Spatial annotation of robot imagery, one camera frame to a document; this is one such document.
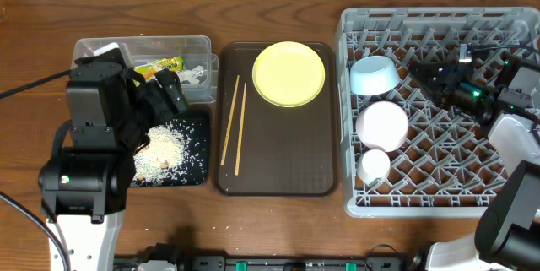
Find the chopstick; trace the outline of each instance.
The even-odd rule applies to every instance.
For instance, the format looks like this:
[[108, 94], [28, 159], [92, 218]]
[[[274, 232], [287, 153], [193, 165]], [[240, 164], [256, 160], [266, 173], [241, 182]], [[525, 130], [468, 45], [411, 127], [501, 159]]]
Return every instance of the chopstick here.
[[223, 155], [221, 156], [221, 165], [225, 165], [225, 156], [227, 155], [227, 145], [229, 144], [230, 124], [233, 122], [233, 114], [235, 113], [236, 92], [238, 91], [238, 82], [240, 75], [236, 76], [235, 92], [233, 93], [233, 101], [230, 104], [229, 122], [227, 122], [227, 132], [225, 133], [225, 144], [223, 146]]
[[246, 112], [246, 89], [247, 89], [247, 83], [244, 83], [244, 97], [242, 98], [242, 112], [240, 113], [240, 132], [238, 133], [238, 148], [236, 149], [235, 176], [238, 176], [238, 172], [240, 170], [240, 151], [242, 149], [242, 132], [244, 131], [244, 113]]

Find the gray dish rack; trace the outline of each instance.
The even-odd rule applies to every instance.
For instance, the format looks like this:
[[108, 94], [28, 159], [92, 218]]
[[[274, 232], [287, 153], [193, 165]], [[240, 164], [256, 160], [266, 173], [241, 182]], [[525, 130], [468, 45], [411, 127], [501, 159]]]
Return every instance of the gray dish rack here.
[[[335, 35], [346, 212], [353, 217], [480, 216], [506, 181], [503, 164], [478, 124], [436, 108], [410, 79], [408, 68], [456, 60], [461, 43], [538, 49], [539, 34], [535, 8], [346, 9]], [[475, 63], [475, 80], [493, 84], [507, 52], [540, 60], [524, 50], [492, 51]], [[351, 95], [348, 69], [370, 55], [391, 58], [402, 81], [383, 95]], [[366, 185], [356, 176], [356, 161], [366, 147], [354, 123], [365, 107], [380, 100], [403, 107], [408, 139], [390, 153], [388, 179]]]

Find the white cup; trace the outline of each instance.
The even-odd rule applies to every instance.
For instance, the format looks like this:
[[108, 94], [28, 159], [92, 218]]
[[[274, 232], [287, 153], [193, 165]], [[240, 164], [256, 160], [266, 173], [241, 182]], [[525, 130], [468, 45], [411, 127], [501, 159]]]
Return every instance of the white cup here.
[[389, 57], [365, 57], [353, 64], [350, 71], [351, 92], [356, 95], [386, 93], [399, 80], [396, 64]]
[[368, 106], [356, 119], [356, 133], [370, 149], [392, 152], [407, 138], [408, 118], [397, 104], [381, 101]]
[[367, 185], [375, 179], [386, 180], [390, 172], [390, 158], [379, 149], [370, 149], [360, 156], [356, 172]]

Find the black cable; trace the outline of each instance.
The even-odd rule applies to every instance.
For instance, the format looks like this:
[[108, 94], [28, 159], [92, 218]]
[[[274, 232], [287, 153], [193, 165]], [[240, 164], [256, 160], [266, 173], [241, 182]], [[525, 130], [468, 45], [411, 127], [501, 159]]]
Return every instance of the black cable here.
[[368, 252], [368, 255], [366, 255], [366, 257], [365, 257], [365, 269], [366, 269], [366, 270], [373, 271], [373, 266], [370, 266], [370, 264], [368, 263], [368, 259], [370, 259], [370, 256], [371, 256], [371, 254], [373, 253], [373, 251], [374, 251], [375, 249], [380, 248], [380, 247], [387, 247], [387, 248], [390, 248], [390, 249], [392, 249], [396, 254], [399, 254], [399, 253], [396, 251], [396, 249], [394, 249], [392, 246], [387, 245], [387, 244], [380, 244], [380, 245], [377, 245], [377, 246], [375, 246], [375, 247], [372, 247], [371, 250]]
[[51, 239], [52, 243], [57, 248], [58, 253], [60, 253], [60, 259], [62, 260], [62, 264], [64, 265], [64, 270], [69, 271], [70, 269], [68, 255], [62, 247], [62, 244], [60, 243], [58, 238], [54, 235], [54, 233], [52, 233], [51, 229], [49, 229], [43, 223], [43, 221], [41, 221], [37, 216], [35, 216], [35, 214], [30, 212], [22, 204], [18, 203], [15, 199], [9, 197], [2, 191], [0, 191], [0, 198], [3, 199], [6, 203], [9, 203], [12, 207], [16, 208], [20, 213], [24, 214], [30, 220], [32, 220], [38, 227], [40, 227], [40, 229], [45, 232], [45, 234]]
[[44, 83], [52, 81], [54, 79], [58, 79], [60, 77], [69, 75], [69, 72], [71, 72], [71, 69], [68, 69], [67, 71], [63, 71], [63, 72], [60, 72], [60, 73], [55, 73], [52, 76], [45, 77], [43, 79], [39, 79], [37, 81], [34, 81], [32, 83], [29, 83], [29, 84], [26, 84], [26, 85], [23, 85], [23, 86], [19, 86], [18, 88], [15, 88], [15, 89], [6, 90], [5, 92], [0, 93], [0, 99], [9, 97], [10, 95], [15, 95], [17, 93], [22, 92], [23, 90], [31, 89], [31, 88], [34, 88], [34, 87], [36, 87], [38, 85], [42, 85]]
[[526, 51], [530, 51], [530, 52], [536, 53], [537, 55], [540, 55], [539, 50], [530, 46], [502, 45], [502, 46], [473, 46], [472, 48], [474, 51], [492, 51], [492, 50], [498, 50], [502, 48], [518, 48], [518, 49], [524, 49]]

